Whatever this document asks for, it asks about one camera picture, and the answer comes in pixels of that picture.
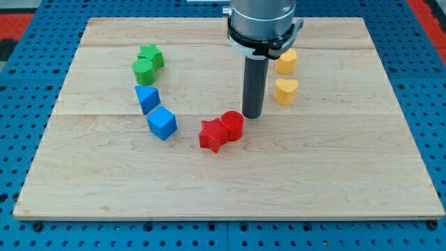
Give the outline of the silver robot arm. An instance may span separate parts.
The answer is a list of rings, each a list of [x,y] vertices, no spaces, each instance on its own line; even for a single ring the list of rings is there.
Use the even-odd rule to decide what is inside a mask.
[[[277,60],[295,42],[304,20],[294,21],[294,0],[231,0],[227,8],[230,45],[252,60]]]

